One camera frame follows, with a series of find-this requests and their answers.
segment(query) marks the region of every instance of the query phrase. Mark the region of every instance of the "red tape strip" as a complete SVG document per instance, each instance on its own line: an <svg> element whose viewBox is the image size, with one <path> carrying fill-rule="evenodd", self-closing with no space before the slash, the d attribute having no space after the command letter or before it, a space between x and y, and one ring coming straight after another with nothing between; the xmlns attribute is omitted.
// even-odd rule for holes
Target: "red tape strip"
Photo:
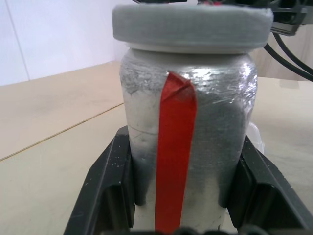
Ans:
<svg viewBox="0 0 313 235"><path fill-rule="evenodd" d="M180 226L196 112L196 93L190 80L170 72L160 103L156 169L157 231L172 233Z"/></svg>

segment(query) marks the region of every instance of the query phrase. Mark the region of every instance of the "table surface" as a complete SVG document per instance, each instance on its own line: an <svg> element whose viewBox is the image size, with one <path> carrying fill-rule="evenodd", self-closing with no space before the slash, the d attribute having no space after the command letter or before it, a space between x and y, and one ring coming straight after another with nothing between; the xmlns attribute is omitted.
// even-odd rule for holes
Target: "table surface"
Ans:
<svg viewBox="0 0 313 235"><path fill-rule="evenodd" d="M0 88L0 234L63 234L88 169L126 125L118 68ZM312 91L310 82L259 78L252 115L265 155L311 212Z"/></svg>

